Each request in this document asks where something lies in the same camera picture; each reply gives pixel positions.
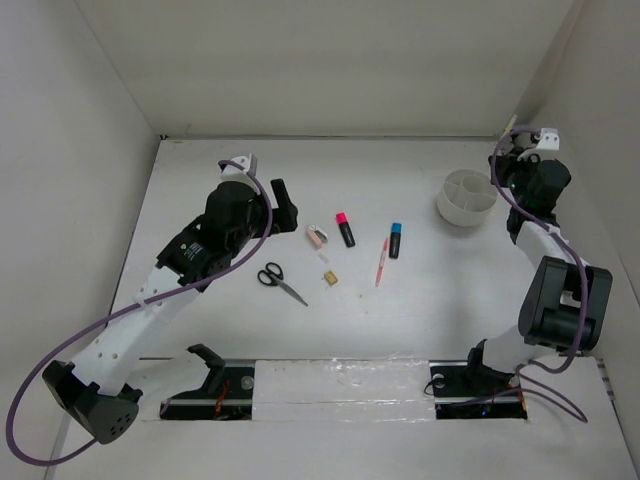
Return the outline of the black handled scissors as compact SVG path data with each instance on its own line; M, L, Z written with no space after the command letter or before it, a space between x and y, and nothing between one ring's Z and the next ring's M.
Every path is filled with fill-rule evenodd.
M279 264L275 262L266 263L265 266L258 271L257 279L263 286L280 288L301 305L308 307L308 303L302 296L285 282L284 270Z

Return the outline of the white round divided container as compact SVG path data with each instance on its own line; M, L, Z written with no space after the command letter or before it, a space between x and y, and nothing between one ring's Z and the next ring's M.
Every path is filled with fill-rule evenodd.
M472 228L486 220L496 201L497 191L489 176L477 170L459 169L445 178L436 206L450 224Z

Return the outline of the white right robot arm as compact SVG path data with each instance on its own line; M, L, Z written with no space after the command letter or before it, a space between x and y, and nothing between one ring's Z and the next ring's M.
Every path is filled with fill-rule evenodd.
M613 284L608 270L589 265L561 234L554 209L571 181L563 163L524 147L489 163L492 183L511 205L510 238L536 272L516 326L469 352L462 381L476 394L509 386L526 366L566 371L578 352L596 346Z

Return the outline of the yellow eraser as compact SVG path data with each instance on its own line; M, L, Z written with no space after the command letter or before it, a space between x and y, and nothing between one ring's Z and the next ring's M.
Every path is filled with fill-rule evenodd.
M338 282L337 276L332 271L325 272L324 279L330 286L333 286Z

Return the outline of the red pink pen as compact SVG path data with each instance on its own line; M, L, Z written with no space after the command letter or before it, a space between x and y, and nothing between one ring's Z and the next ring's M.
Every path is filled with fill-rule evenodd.
M382 247L382 251L381 251L381 255L380 255L380 259L379 259L379 263L378 263L378 268L377 268L377 272L376 272L376 278L375 278L375 287L378 288L382 279L382 275L383 275L383 271L384 271L384 266L385 266L385 262L387 259L387 255L388 255L388 250L389 250L389 238L385 238L384 243L383 243L383 247Z

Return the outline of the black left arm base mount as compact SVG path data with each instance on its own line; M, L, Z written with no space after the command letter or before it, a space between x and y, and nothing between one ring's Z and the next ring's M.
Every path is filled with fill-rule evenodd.
M249 421L252 419L255 360L226 361L203 344L187 351L207 368L196 386L161 403L159 418L169 421Z

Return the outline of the blue cap black highlighter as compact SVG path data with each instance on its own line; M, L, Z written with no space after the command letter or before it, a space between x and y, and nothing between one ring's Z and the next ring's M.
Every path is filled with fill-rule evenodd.
M391 226L391 232L389 237L389 257L391 259L398 259L401 244L402 224L394 222Z

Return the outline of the pink cap black highlighter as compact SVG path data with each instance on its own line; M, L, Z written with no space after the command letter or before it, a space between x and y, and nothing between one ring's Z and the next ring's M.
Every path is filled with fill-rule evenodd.
M356 241L351 230L347 215L344 212L339 212L336 214L335 218L345 246L347 248L354 247L356 245Z

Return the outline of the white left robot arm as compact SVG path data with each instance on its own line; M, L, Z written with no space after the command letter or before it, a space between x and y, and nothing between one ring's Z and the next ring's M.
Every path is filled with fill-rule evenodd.
M70 361L46 366L44 383L94 441L114 442L135 420L143 392L128 378L178 313L214 279L242 263L240 253L251 240L296 230L298 209L284 181L274 179L270 185L274 204L255 185L221 182L207 197L203 213L159 253L130 310L109 321Z

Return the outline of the yellow pen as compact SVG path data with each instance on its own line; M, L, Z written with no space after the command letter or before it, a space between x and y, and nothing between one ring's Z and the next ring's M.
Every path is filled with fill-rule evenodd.
M505 129L504 129L504 131L503 131L503 133L501 135L501 137L504 137L504 136L508 135L512 131L512 129L513 129L513 127L514 127L514 125L515 125L515 123L517 121L517 118L518 118L517 114L513 114L511 116L511 118L509 119L509 121L508 121L508 123L507 123L507 125L506 125L506 127L505 127Z

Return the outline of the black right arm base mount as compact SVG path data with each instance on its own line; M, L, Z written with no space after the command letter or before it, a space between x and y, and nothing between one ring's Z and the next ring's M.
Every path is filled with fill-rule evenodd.
M434 399L437 420L528 419L513 374L483 372L466 360L430 361L429 372L423 393Z

